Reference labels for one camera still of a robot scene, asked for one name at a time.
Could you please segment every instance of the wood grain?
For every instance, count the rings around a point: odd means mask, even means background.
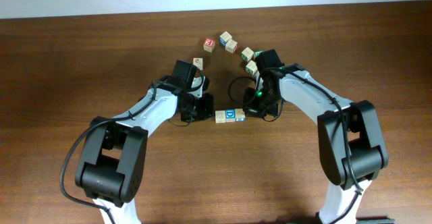
[[[215,108],[236,105],[228,84],[245,76],[239,53],[206,37],[229,31],[240,47],[276,49],[313,78],[377,108],[390,157],[359,217],[432,218],[430,1],[0,20],[0,221],[102,223],[70,202],[59,171],[90,120],[129,109],[177,59],[204,58]],[[241,97],[242,87],[234,88]],[[274,123],[213,120],[149,138],[136,196],[145,223],[258,223],[313,216],[327,189],[317,129],[287,105]],[[79,152],[66,176],[71,194]]]

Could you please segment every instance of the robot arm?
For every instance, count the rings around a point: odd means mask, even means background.
[[[356,223],[362,194],[349,174],[340,109],[347,130],[360,132],[358,139],[349,141],[348,152],[355,180],[365,190],[388,164],[374,106],[368,101],[353,103],[336,95],[315,81],[302,66],[284,65],[274,50],[261,53],[256,64],[258,92],[246,89],[244,111],[249,116],[276,116],[277,103],[283,100],[306,113],[318,126],[321,166],[330,181],[318,219],[322,223]]]
[[[177,61],[172,75],[153,82],[130,110],[113,119],[96,117],[90,124],[99,126],[86,137],[75,183],[99,206],[105,223],[140,223],[134,197],[141,184],[147,138],[161,123],[177,112],[188,123],[213,116],[213,96],[203,94],[209,80],[200,71],[201,77],[194,78],[196,70]],[[121,150],[120,159],[103,154],[103,149],[113,148]]]

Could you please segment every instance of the black cable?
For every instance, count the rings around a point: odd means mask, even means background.
[[[236,101],[236,100],[234,100],[233,99],[233,97],[232,97],[232,95],[231,95],[231,87],[232,87],[232,85],[234,84],[234,82],[236,82],[237,80],[240,80],[240,79],[243,79],[243,78],[247,78],[247,79],[250,79],[250,80],[252,80],[252,81],[254,81],[254,82],[257,82],[256,80],[255,80],[255,78],[253,78],[253,77],[251,77],[251,76],[240,76],[240,77],[237,77],[236,79],[234,79],[230,84],[229,84],[229,86],[228,86],[228,97],[233,101],[233,102],[235,102],[235,103],[238,103],[239,105],[248,105],[248,104],[250,104],[251,102],[253,102],[253,100],[255,99],[255,94],[254,94],[254,96],[247,102],[247,103],[241,103],[241,102],[238,102],[238,101]],[[256,83],[256,86],[255,86],[255,91],[257,91],[258,90],[258,83]]]
[[[342,215],[340,215],[338,218],[336,218],[334,221],[330,222],[329,224],[336,224],[338,221],[342,220],[344,217],[346,217],[346,215],[348,215],[348,213],[351,211],[352,207],[354,206],[354,204],[357,201],[357,198],[362,195],[362,193],[360,193],[358,190],[355,191],[354,193],[354,197],[351,200],[350,205],[348,205],[348,207],[346,208],[346,210],[344,211],[344,213],[342,213]]]
[[[263,112],[261,112],[261,113],[263,114],[263,120],[266,121],[266,122],[273,122],[273,121],[276,121],[276,119],[278,119],[279,116],[282,114],[282,110],[284,109],[284,104],[283,104],[284,102],[285,102],[285,100],[282,99],[282,102],[281,102],[281,109],[279,110],[279,113],[277,114],[277,116],[276,116],[274,119],[272,119],[272,120],[266,120],[266,119],[264,118],[264,114],[265,114],[265,112],[267,111],[267,108],[264,109]]]
[[[192,123],[192,120],[193,120],[193,119],[194,119],[194,118],[192,118],[192,116],[190,116],[189,122],[187,122],[186,125],[178,125],[178,124],[175,124],[175,123],[171,122],[171,119],[168,119],[168,122],[171,123],[171,124],[174,125],[174,126],[178,126],[178,127],[186,127],[186,126],[189,126],[190,123]]]
[[[65,186],[64,186],[64,178],[65,178],[66,167],[68,166],[69,160],[70,160],[72,154],[74,153],[76,147],[80,144],[80,142],[85,137],[87,137],[89,134],[91,134],[93,132],[93,130],[95,130],[97,127],[105,125],[107,123],[111,123],[111,122],[123,121],[123,120],[127,120],[127,119],[133,119],[135,116],[137,116],[138,114],[140,114],[141,112],[143,112],[148,106],[150,106],[150,104],[156,98],[156,85],[155,85],[155,82],[152,82],[152,84],[153,84],[153,95],[151,96],[150,101],[148,103],[146,103],[146,105],[144,105],[141,109],[139,109],[135,113],[130,113],[128,111],[129,115],[126,116],[126,117],[118,117],[118,118],[108,119],[108,120],[102,121],[102,122],[100,122],[100,123],[98,123],[98,124],[96,124],[96,125],[94,125],[92,127],[89,127],[87,130],[85,130],[80,135],[80,137],[78,137],[78,139],[76,139],[75,143],[72,145],[72,147],[70,148],[69,152],[67,153],[65,161],[63,163],[63,166],[61,167],[61,171],[60,171],[60,190],[61,190],[61,193],[63,193],[63,195],[66,198],[68,198],[68,199],[70,199],[70,200],[72,200],[74,202],[77,202],[78,204],[83,204],[85,206],[95,207],[95,208],[99,208],[101,210],[104,210],[107,213],[107,215],[109,217],[109,220],[111,221],[112,224],[115,224],[115,221],[114,221],[114,218],[113,218],[112,214],[109,212],[109,210],[110,210],[109,208],[107,208],[105,206],[101,206],[99,204],[94,204],[94,203],[91,203],[91,202],[80,200],[78,198],[75,198],[75,197],[69,195],[66,192],[66,189],[65,189]]]
[[[187,90],[186,92],[194,92],[194,91],[196,91],[196,90],[199,90],[200,87],[204,84],[204,74],[203,74],[203,72],[202,72],[200,69],[198,69],[198,68],[197,68],[196,70],[197,70],[198,73],[200,74],[200,77],[201,77],[201,83],[200,83],[199,86],[195,86],[195,87],[193,87],[193,88]]]

